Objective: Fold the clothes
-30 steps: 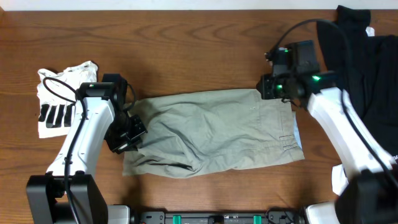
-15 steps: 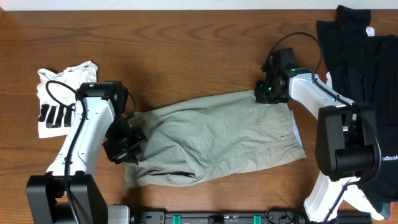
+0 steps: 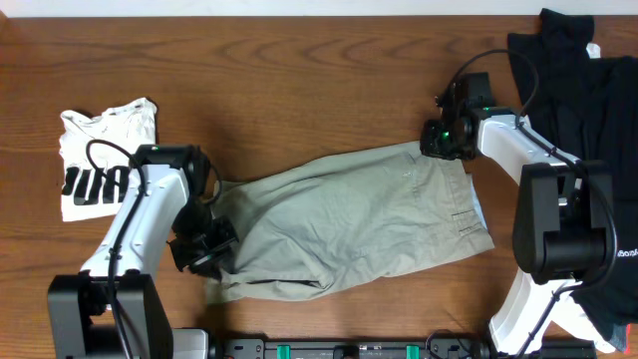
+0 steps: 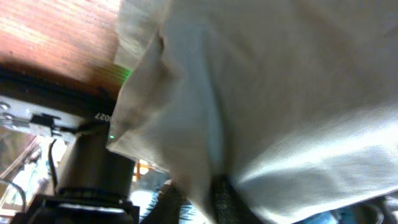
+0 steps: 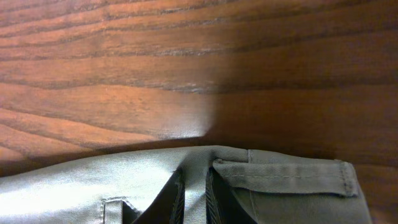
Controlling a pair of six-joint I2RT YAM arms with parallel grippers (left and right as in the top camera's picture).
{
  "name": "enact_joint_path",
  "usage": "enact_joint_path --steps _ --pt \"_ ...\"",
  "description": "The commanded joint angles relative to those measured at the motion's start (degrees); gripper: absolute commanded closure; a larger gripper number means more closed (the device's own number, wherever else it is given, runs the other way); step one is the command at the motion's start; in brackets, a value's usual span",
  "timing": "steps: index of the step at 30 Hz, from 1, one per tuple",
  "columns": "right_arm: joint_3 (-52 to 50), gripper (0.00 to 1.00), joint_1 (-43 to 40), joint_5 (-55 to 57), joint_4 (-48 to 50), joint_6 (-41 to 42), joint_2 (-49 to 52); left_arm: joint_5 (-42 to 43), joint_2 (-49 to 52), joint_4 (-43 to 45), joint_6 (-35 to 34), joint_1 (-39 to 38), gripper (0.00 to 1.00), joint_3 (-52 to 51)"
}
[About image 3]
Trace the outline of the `khaki green shorts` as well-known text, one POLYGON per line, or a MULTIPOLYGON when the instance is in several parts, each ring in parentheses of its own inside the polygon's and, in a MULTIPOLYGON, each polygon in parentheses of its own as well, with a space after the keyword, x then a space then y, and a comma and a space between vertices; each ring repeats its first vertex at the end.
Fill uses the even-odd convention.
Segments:
POLYGON ((238 242, 206 282, 209 303, 311 300, 493 247, 462 163, 414 142, 228 182, 213 211, 238 242))

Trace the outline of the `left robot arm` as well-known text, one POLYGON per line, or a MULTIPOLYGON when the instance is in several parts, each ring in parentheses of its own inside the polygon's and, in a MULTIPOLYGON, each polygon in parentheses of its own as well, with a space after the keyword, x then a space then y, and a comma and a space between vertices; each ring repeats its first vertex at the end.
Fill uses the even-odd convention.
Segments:
POLYGON ((128 156, 127 193, 96 252, 48 289, 59 358, 220 358, 204 329, 170 326, 155 285, 168 249, 178 270, 212 277, 237 242, 202 200, 212 169, 200 148, 142 145, 128 156))

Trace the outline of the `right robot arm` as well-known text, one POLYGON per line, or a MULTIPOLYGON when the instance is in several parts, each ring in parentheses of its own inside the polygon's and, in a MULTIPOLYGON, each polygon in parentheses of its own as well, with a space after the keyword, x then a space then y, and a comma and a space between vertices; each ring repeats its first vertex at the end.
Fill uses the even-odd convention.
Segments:
POLYGON ((522 114, 498 106, 487 73, 453 76, 436 105, 441 116, 424 125, 423 155, 448 161, 484 156, 518 185, 512 230, 518 272, 473 357, 594 357, 591 341, 543 343, 541 332, 562 297, 599 287, 615 263, 606 165, 560 150, 522 114))

